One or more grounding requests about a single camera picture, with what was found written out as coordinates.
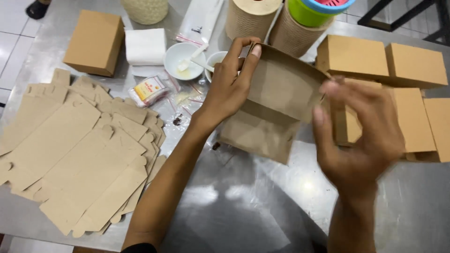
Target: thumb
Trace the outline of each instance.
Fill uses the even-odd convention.
[[[256,66],[258,65],[259,58],[261,57],[261,45],[255,45],[252,48],[251,53],[247,56],[242,67],[242,71],[239,74],[238,79],[240,79],[245,85],[250,86],[252,82],[253,72],[255,72]]]
[[[330,117],[319,105],[313,109],[313,132],[319,165],[322,167],[325,164],[333,163],[332,160],[338,157],[339,149],[333,141]]]

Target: green plastic container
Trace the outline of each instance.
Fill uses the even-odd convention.
[[[302,0],[289,0],[288,8],[291,16],[297,22],[307,27],[320,27],[330,18],[339,14],[325,14],[317,12],[306,6]]]

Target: black sandal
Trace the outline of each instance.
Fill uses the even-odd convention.
[[[49,5],[50,4],[45,5],[41,3],[39,0],[36,0],[27,7],[25,12],[30,18],[38,20],[45,16],[45,13],[47,12]]]

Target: small white bowl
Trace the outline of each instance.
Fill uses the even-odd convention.
[[[197,49],[198,47],[196,45],[186,42],[177,43],[171,46],[164,56],[164,68],[171,76],[180,80],[191,80],[200,76],[204,68],[193,62],[189,63],[189,67],[186,70],[182,72],[178,70],[178,65],[181,61],[188,59]],[[203,52],[201,52],[197,57],[203,61],[206,60],[206,56]]]
[[[208,64],[211,67],[214,67],[214,65],[216,63],[221,63],[224,60],[227,53],[228,53],[227,51],[220,51],[220,52],[211,54],[211,56],[206,61],[206,64]],[[207,70],[207,69],[205,69],[205,76],[209,82],[212,81],[211,72],[209,72],[209,70]]]

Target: metal table surface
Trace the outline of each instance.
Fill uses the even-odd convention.
[[[119,0],[58,0],[47,13],[0,121],[11,122],[28,83],[50,82],[53,69],[70,69],[61,62],[79,10],[122,15],[135,29],[164,27],[168,46],[183,19],[189,1],[169,0],[169,14],[160,23],[142,26],[130,22]],[[227,50],[231,40],[224,31],[228,3],[216,23],[210,55]],[[328,34],[397,42],[440,51],[450,69],[450,48],[367,27],[335,22]],[[312,61],[318,42],[302,57]],[[93,76],[126,96],[135,84],[124,54],[112,78]],[[447,88],[427,92],[429,97],[450,97]],[[167,132],[162,154],[169,154],[179,135]],[[442,252],[450,248],[450,168],[446,163],[398,163],[379,182],[375,240],[380,252]],[[311,127],[305,125],[292,147],[288,166],[246,152],[206,145],[175,213],[163,252],[317,252],[326,245],[336,190],[316,162]],[[0,186],[0,233],[62,244],[119,251],[131,214],[111,225],[102,236],[64,236],[38,209],[38,203],[9,193]]]

